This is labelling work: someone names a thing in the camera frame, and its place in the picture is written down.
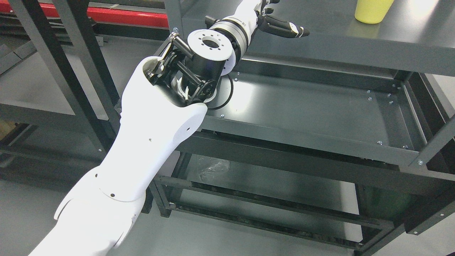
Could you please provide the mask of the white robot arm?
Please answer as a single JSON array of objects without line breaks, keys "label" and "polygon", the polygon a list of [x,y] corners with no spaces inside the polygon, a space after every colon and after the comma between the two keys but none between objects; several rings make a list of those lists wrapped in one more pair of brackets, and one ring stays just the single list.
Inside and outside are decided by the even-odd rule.
[{"label": "white robot arm", "polygon": [[105,256],[125,240],[146,190],[175,148],[203,122],[222,75],[247,50],[252,26],[238,17],[191,32],[172,33],[163,52],[143,59],[121,99],[120,128],[101,164],[59,204],[55,227],[31,256]]}]

